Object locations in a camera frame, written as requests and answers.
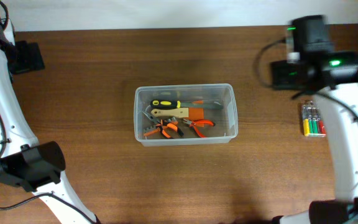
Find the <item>yellow black handled file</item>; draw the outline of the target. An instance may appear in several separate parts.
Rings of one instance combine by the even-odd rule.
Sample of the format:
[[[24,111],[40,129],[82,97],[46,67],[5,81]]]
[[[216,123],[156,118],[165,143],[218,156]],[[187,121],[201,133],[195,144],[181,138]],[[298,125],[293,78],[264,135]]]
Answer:
[[[199,103],[187,103],[182,101],[167,101],[167,100],[152,100],[150,106],[160,110],[172,110],[177,108],[202,108],[209,110],[221,110],[223,106],[217,103],[199,104]]]

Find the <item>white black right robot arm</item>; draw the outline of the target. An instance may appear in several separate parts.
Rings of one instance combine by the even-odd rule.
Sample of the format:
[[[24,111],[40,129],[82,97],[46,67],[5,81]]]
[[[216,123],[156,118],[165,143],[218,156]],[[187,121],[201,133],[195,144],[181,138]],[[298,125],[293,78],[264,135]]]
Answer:
[[[291,21],[286,60],[272,62],[272,88],[310,95],[334,166],[334,199],[316,200],[274,223],[358,223],[358,54],[337,51],[322,15]]]

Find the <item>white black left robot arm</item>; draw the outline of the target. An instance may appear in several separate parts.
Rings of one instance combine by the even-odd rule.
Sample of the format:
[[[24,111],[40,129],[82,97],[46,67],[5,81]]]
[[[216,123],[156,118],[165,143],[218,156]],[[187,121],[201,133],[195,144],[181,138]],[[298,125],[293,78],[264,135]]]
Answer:
[[[0,1],[5,12],[7,6]],[[39,143],[24,118],[12,87],[13,75],[45,68],[37,43],[15,41],[9,17],[0,16],[0,183],[32,197],[7,210],[41,199],[61,223],[99,223],[70,185],[65,158],[55,141]]]

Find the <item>orange scraper with wooden handle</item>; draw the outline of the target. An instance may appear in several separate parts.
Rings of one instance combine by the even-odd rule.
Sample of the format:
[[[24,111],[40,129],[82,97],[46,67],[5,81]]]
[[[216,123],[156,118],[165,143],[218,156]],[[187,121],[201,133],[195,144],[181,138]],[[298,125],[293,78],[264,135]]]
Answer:
[[[204,109],[202,108],[177,108],[172,110],[160,110],[152,108],[151,114],[155,117],[176,117],[190,120],[204,119]]]

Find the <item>orange black long-nose pliers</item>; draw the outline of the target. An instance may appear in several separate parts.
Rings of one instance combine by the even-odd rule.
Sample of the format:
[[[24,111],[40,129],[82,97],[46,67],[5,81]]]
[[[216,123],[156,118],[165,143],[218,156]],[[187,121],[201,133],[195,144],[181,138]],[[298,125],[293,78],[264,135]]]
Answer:
[[[156,128],[159,130],[158,133],[160,133],[165,139],[173,139],[173,137],[168,134],[168,129],[176,132],[181,138],[184,136],[183,131],[177,125],[168,123],[164,119],[158,119],[146,111],[142,111],[142,113],[156,125]]]

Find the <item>orange perforated cylinder tool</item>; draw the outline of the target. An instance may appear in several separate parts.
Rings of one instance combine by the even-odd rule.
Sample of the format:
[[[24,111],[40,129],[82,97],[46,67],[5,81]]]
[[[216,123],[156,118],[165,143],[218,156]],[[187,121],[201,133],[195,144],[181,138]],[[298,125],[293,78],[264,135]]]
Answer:
[[[177,119],[175,117],[167,119],[166,122],[172,123],[172,124],[175,124],[175,125],[178,124],[178,121],[177,121]],[[144,136],[150,136],[150,135],[155,134],[157,132],[159,132],[159,130],[156,128],[156,125],[154,125],[154,126],[151,126],[149,128],[145,128],[144,131],[143,131],[143,135]]]

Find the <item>orange handled pliers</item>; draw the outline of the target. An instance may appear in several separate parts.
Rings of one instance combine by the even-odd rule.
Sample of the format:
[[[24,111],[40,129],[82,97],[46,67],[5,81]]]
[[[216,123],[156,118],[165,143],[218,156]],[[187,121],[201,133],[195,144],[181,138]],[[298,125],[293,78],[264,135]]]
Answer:
[[[182,119],[183,123],[186,124],[191,130],[194,131],[194,133],[199,138],[205,138],[205,135],[201,133],[201,131],[198,129],[200,127],[203,127],[204,125],[208,126],[215,126],[215,123],[208,119],[200,119],[200,120],[189,120],[189,119]]]

